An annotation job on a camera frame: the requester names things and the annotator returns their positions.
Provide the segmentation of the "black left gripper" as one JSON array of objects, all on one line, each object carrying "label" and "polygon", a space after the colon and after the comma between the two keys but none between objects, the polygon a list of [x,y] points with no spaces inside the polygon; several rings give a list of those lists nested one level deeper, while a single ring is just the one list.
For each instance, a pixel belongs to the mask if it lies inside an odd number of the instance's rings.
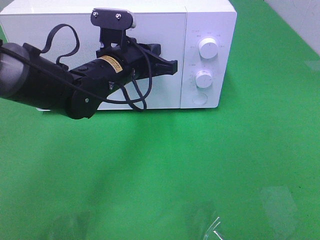
[{"label": "black left gripper", "polygon": [[177,60],[160,57],[158,43],[137,43],[134,38],[125,42],[126,50],[119,45],[100,48],[96,52],[96,80],[102,83],[128,83],[135,80],[163,75],[174,75],[178,71]]}]

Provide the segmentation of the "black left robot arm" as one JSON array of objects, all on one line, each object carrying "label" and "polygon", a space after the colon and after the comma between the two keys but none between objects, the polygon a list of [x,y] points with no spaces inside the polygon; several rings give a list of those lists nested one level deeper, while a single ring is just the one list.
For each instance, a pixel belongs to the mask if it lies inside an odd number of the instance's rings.
[{"label": "black left robot arm", "polygon": [[174,75],[175,60],[160,57],[159,44],[138,44],[128,41],[127,51],[110,47],[96,59],[74,69],[60,62],[51,62],[42,51],[28,43],[0,45],[0,96],[13,102],[50,110],[71,119],[91,118],[102,103],[112,103],[109,96],[121,91],[123,100],[138,112],[147,108],[148,93],[137,89],[130,98],[126,85],[138,86],[138,80]]}]

